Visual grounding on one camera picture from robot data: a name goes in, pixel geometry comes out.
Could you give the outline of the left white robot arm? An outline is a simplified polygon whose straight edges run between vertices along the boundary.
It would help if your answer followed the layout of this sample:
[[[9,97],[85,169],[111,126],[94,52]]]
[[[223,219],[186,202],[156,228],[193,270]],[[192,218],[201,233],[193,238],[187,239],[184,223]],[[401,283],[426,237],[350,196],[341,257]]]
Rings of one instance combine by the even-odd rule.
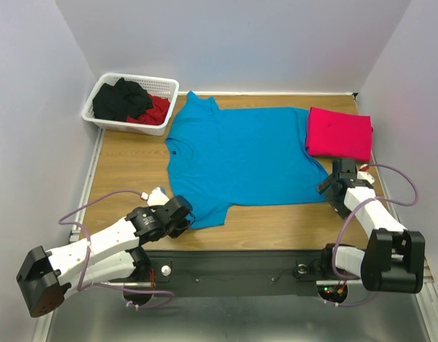
[[[164,204],[137,207],[108,228],[63,247],[31,249],[16,275],[29,315],[57,309],[69,296],[111,280],[155,280],[143,249],[148,242],[176,238],[190,226],[191,204],[175,196]]]

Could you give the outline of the blue t shirt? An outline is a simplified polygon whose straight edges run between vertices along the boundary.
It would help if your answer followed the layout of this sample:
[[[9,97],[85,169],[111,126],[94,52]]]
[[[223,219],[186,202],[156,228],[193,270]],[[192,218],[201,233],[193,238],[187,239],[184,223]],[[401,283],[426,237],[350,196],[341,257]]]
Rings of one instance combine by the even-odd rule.
[[[308,111],[221,109],[214,98],[187,94],[166,138],[175,195],[192,205],[192,229],[223,225],[233,205],[323,202],[328,176],[306,152]]]

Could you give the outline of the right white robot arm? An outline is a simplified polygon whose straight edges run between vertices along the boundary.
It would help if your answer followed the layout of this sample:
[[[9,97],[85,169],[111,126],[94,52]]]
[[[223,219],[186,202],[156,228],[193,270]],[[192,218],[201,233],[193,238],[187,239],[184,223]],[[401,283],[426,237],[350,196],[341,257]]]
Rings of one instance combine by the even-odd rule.
[[[317,186],[344,223],[356,219],[368,237],[365,249],[342,244],[340,237],[328,244],[319,272],[327,278],[360,279],[372,292],[417,294],[424,282],[425,238],[388,212],[387,199],[376,195],[367,169],[348,158],[334,159],[332,172]]]

